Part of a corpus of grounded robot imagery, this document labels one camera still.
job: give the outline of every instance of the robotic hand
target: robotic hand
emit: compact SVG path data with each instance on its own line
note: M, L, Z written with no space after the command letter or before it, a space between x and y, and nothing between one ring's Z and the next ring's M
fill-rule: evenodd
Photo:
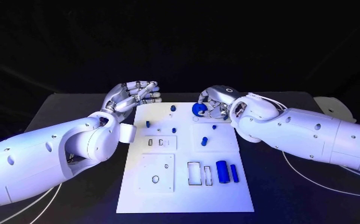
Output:
M132 142L135 127L118 123L132 107L161 101L157 90L157 82L118 84L88 117L0 142L0 206L40 194L105 161L118 141Z
M210 109L202 104L208 96ZM241 97L228 86L210 86L192 106L199 117L226 118L238 135L304 159L360 170L360 125L316 112L286 109L252 93Z

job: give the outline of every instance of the blue object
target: blue object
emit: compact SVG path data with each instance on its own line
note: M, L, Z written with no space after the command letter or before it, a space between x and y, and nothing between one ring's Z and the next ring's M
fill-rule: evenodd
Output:
M200 145L202 145L202 146L206 146L206 142L208 142L208 138L206 138L206 137L203 137L203 138L202 138Z
M192 114L193 114L195 116L202 117L202 116L197 114L197 112L199 112L199 111L206 111L206 110L208 110L208 108L206 108L206 106L205 106L202 103L195 103L195 104L193 104L193 106L192 106Z
M232 173L234 182L238 182L238 177L236 177L236 172L235 172L234 164L229 165L229 168L231 168L231 173Z
M216 168L218 182L228 183L229 176L228 176L228 171L226 171L226 162L225 161L215 162L215 168Z

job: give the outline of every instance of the gray table surface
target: gray table surface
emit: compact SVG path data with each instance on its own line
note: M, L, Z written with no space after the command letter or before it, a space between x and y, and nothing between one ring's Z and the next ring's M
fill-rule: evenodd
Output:
M260 93L289 108L320 112L303 92ZM53 94L46 99L27 131L88 116L98 110L105 94ZM161 94L163 102L195 102L197 94ZM131 124L134 111L124 123ZM236 136L252 213L115 214L128 145L118 143L106 162L66 181L50 207L36 223L358 223L360 197L332 192L306 181L290 169L278 150L264 142ZM299 172L322 185L360 193L360 176L335 165L287 155ZM54 190L7 223L28 223L43 210ZM0 220L38 196L0 207Z

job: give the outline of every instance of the circular hole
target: circular hole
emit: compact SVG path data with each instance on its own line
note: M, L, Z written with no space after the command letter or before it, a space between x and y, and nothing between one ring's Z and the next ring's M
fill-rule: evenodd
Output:
M8 163L10 165L12 165L12 164L14 164L14 159L12 159L12 156L7 156L7 163Z
M158 182L158 176L153 176L153 177L151 177L151 182L153 182L153 183L157 183L157 182Z
M50 142L46 142L46 143L44 143L44 147L46 147L46 150L47 150L49 152L51 152L51 143L50 143Z

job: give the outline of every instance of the blue knob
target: blue knob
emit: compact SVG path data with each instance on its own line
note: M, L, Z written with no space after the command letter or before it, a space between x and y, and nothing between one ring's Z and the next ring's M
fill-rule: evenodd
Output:
M202 145L202 146L206 146L206 142L208 142L208 138L206 138L206 137L203 137L203 138L202 138L200 145Z

